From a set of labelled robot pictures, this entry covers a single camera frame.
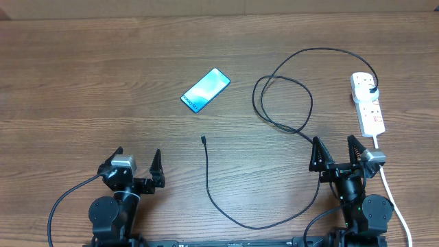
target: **tabletop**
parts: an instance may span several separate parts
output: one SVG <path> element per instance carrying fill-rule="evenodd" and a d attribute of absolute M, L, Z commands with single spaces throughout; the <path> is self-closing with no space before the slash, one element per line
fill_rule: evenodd
<path fill-rule="evenodd" d="M 334 47 L 363 56 L 379 76 L 386 132 L 379 137 L 387 179 L 415 246 L 439 241 L 439 14 L 363 13 L 203 16 L 0 22 L 0 246 L 47 246 L 47 218 L 56 199 L 96 174 L 119 146 L 139 171 L 162 151 L 166 187 L 142 196 L 135 233 L 150 240 L 288 239 L 338 202 L 322 184 L 300 217 L 264 226 L 303 209 L 316 190 L 308 172 L 311 145 L 259 118 L 254 83 L 286 57 L 308 47 Z M 180 96 L 213 67 L 231 84 L 200 113 Z M 303 133 L 319 136 L 333 158 L 348 161 L 347 136 L 361 137 L 349 78 L 370 72 L 358 59 L 309 51 L 278 75 L 313 94 Z M 273 119 L 299 127 L 309 110 L 305 90 L 275 80 L 264 97 Z M 368 194 L 386 196 L 379 175 Z M 81 246 L 92 237 L 88 207 L 112 193 L 102 181 L 67 196 L 55 212 L 55 246 Z M 318 221 L 309 235 L 342 226 L 342 214 Z M 394 214 L 389 246 L 406 246 Z"/>

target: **wooden surface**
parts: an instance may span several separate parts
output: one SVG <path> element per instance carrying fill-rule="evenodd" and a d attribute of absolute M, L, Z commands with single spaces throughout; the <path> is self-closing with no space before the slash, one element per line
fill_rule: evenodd
<path fill-rule="evenodd" d="M 438 0 L 1 0 L 12 20 L 145 16 L 432 12 Z"/>
<path fill-rule="evenodd" d="M 311 146 L 262 122 L 252 88 L 288 55 L 306 47 L 361 54 L 380 79 L 387 132 L 379 137 L 385 170 L 415 246 L 439 241 L 439 15 L 295 14 L 273 16 L 0 22 L 0 246 L 47 246 L 47 216 L 67 189 L 91 177 L 118 147 L 149 176 L 163 153 L 166 188 L 143 196 L 134 232 L 178 241 L 287 239 L 302 235 L 337 202 L 322 185 L 301 217 L 264 231 L 241 228 L 210 203 L 204 184 L 207 137 L 210 186 L 218 205 L 251 226 L 300 211 L 317 177 L 308 172 Z M 232 83 L 199 114 L 180 96 L 213 67 Z M 279 75 L 306 84 L 313 115 L 303 130 L 320 136 L 335 160 L 348 160 L 346 137 L 360 137 L 349 77 L 368 71 L 356 58 L 330 51 L 301 54 Z M 299 126 L 309 98 L 300 87 L 273 84 L 265 95 L 274 119 Z M 370 139 L 360 138 L 368 147 Z M 368 193 L 385 195 L 379 175 Z M 64 199 L 56 246 L 81 246 L 92 236 L 88 207 L 111 195 L 95 181 Z M 320 220 L 310 235 L 343 224 Z M 390 246 L 405 246 L 394 214 Z"/>

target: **white power strip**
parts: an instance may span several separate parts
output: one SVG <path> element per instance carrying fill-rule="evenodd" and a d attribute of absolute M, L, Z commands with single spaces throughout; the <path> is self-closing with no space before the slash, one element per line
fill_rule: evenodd
<path fill-rule="evenodd" d="M 379 107 L 378 89 L 374 93 L 370 93 L 370 89 L 375 86 L 372 75 L 364 72 L 357 72 L 351 76 L 351 86 L 352 86 L 352 97 L 355 102 L 355 107 L 357 108 L 357 115 L 359 121 L 359 127 L 361 129 L 361 135 L 363 137 L 372 137 L 374 141 L 375 148 L 378 149 L 377 136 L 385 132 L 383 115 L 381 113 L 381 108 Z M 389 196 L 390 202 L 394 205 L 394 210 L 398 215 L 405 232 L 407 233 L 408 246 L 412 247 L 412 234 L 410 234 L 409 227 L 404 220 L 403 215 L 399 211 L 396 203 L 393 199 L 392 193 L 390 192 L 389 185 L 385 179 L 384 170 L 381 168 L 379 170 L 383 184 L 387 194 Z"/>

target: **blue phone screen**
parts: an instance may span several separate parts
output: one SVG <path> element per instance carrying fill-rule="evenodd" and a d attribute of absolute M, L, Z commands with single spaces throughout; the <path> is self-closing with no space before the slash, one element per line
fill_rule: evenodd
<path fill-rule="evenodd" d="M 197 84 L 193 85 L 181 100 L 195 113 L 200 112 L 216 95 L 230 84 L 230 80 L 220 70 L 214 68 Z"/>

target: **white cord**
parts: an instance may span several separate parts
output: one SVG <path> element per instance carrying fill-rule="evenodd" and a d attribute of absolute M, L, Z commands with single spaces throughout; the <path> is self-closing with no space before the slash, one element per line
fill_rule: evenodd
<path fill-rule="evenodd" d="M 376 135 L 373 136 L 373 143 L 375 145 L 375 148 L 378 148 L 378 140 L 377 140 L 377 136 Z M 405 233 L 407 234 L 408 246 L 412 247 L 412 244 L 413 244 L 412 243 L 412 234 L 410 233 L 409 226 L 405 222 L 403 215 L 401 214 L 401 212 L 399 211 L 398 207 L 396 206 L 395 201 L 393 200 L 392 192 L 390 192 L 389 184 L 387 183 L 387 180 L 385 179 L 384 169 L 382 167 L 379 170 L 379 173 L 381 174 L 381 179 L 383 180 L 383 184 L 384 184 L 385 190 L 387 191 L 387 195 L 389 196 L 390 202 L 392 202 L 393 207 L 395 209 L 395 212 L 398 215 L 401 223 L 404 226 Z"/>

